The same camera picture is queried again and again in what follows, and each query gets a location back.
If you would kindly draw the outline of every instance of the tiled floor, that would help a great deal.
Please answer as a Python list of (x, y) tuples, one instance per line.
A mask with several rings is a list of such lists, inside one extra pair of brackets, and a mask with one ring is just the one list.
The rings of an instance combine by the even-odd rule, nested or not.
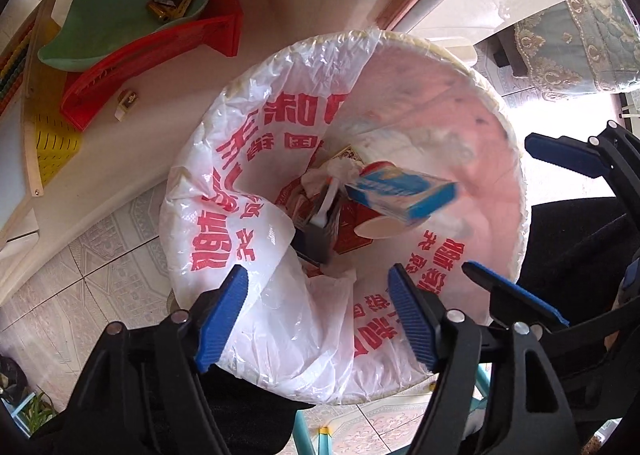
[[(487, 43), (476, 66), (508, 106), (523, 140), (531, 131), (582, 140), (616, 118), (612, 96), (571, 102), (542, 101), (527, 80), (498, 69)], [(532, 204), (607, 196), (604, 181), (590, 180), (525, 155), (527, 196)], [(0, 308), (0, 352), (10, 355), (30, 383), (64, 408), (87, 356), (104, 326), (159, 322), (166, 315), (170, 283), (158, 240), (164, 184), (132, 200), (65, 247)], [(399, 395), (359, 406), (316, 406), (304, 412), (312, 436), (328, 426), (336, 454), (389, 453), (410, 443), (430, 398), (423, 383)], [(295, 453), (292, 441), (283, 453)]]

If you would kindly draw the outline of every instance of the green plant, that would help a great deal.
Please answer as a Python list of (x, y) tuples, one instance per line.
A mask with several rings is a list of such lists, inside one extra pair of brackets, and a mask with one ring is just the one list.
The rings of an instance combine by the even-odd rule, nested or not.
[(47, 395), (49, 402), (43, 399), (44, 395), (47, 394), (43, 391), (37, 393), (23, 411), (24, 423), (27, 425), (31, 435), (47, 421), (50, 421), (52, 417), (57, 415), (56, 410), (51, 404), (49, 395)]

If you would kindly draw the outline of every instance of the trash bin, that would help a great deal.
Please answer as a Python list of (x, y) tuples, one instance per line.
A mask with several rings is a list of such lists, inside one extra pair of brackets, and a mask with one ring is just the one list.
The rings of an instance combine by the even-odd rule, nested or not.
[[(346, 146), (458, 182), (455, 202), (402, 235), (307, 276), (278, 206)], [(388, 296), (402, 263), (447, 308), (488, 320), (476, 260), (518, 276), (528, 211), (520, 149), (491, 86), (447, 51), (377, 29), (310, 38), (228, 85), (169, 174), (160, 239), (178, 303), (243, 265), (249, 293), (219, 366), (307, 403), (379, 399), (425, 380)]]

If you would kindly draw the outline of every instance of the silver screw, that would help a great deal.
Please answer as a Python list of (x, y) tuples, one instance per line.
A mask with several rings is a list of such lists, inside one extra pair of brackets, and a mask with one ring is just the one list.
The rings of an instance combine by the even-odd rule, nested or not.
[(516, 321), (516, 323), (513, 324), (513, 330), (515, 330), (516, 333), (520, 334), (521, 336), (526, 336), (527, 334), (529, 334), (529, 325), (523, 323), (522, 321)]
[(465, 313), (462, 310), (451, 309), (447, 311), (447, 319), (453, 323), (462, 323), (465, 320)]
[(175, 311), (173, 314), (171, 314), (171, 321), (176, 324), (184, 323), (188, 319), (189, 319), (189, 313), (184, 309), (179, 309)]
[(122, 323), (119, 321), (112, 321), (107, 325), (107, 334), (109, 336), (117, 336), (122, 332)]
[(531, 332), (533, 332), (533, 335), (536, 337), (538, 341), (540, 341), (540, 338), (542, 337), (542, 334), (544, 333), (544, 331), (545, 329), (543, 329), (537, 323), (531, 326)]

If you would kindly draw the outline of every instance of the red basket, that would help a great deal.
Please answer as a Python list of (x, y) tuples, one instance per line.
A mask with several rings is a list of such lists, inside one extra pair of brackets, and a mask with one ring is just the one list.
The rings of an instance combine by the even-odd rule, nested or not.
[(145, 70), (201, 43), (235, 56), (241, 25), (239, 0), (209, 0), (199, 20), (137, 39), (81, 74), (70, 72), (60, 112), (78, 130), (84, 130), (122, 83)]

